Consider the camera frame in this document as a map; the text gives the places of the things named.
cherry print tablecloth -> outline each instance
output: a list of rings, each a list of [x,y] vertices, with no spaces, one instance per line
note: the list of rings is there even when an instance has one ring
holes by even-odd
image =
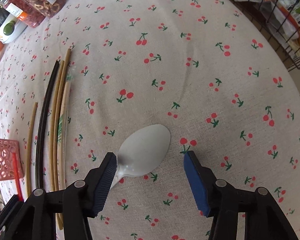
[[[56,17],[26,29],[0,63],[0,138],[19,140],[23,162],[33,103],[41,109],[54,61],[67,48],[74,76],[67,185],[142,127],[160,123],[172,135],[156,170],[110,191],[90,220],[94,239],[208,239],[211,219],[197,210],[183,171],[189,149],[235,187],[268,188],[300,238],[300,96],[271,46],[229,1],[68,0]],[[0,187],[5,201],[16,192],[11,181]]]

chopstick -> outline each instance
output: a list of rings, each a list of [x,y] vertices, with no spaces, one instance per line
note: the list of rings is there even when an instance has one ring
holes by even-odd
[[[17,192],[18,192],[18,199],[19,199],[19,201],[23,202],[23,197],[22,197],[22,192],[21,192],[21,187],[20,187],[20,181],[19,181],[19,173],[18,173],[16,153],[12,153],[12,161],[13,161],[13,171],[15,173],[15,181],[16,181]]]
[[[31,195],[31,180],[30,180],[30,156],[31,156],[31,145],[32,145],[32,133],[34,126],[35,114],[37,112],[38,102],[35,102],[32,109],[32,116],[30,119],[30,130],[28,135],[28,148],[26,152],[26,196],[29,197]]]
[[[50,131],[50,137],[49,137],[49,168],[50,168],[50,186],[52,191],[56,191],[56,187],[54,184],[54,177],[53,177],[53,140],[54,140],[54,127],[55,127],[55,116],[56,116],[56,108],[57,108],[57,100],[58,100],[58,91],[59,91],[59,86],[60,86],[60,80],[61,80],[61,75],[63,73],[63,66],[65,62],[61,61],[60,68],[58,70],[58,75],[57,75],[57,80],[56,80],[56,85],[55,89],[52,95],[51,99],[51,115],[50,115],[50,126],[49,126],[49,131]]]
[[[50,104],[53,85],[57,77],[58,69],[59,69],[59,62],[56,61],[48,83],[48,87],[46,90],[46,94],[42,105],[41,115],[40,115],[38,139],[37,139],[38,142],[37,142],[36,156],[35,156],[35,186],[37,188],[43,188],[42,165],[43,165],[44,137],[45,137],[46,124],[47,124],[47,117],[48,117],[48,108]]]

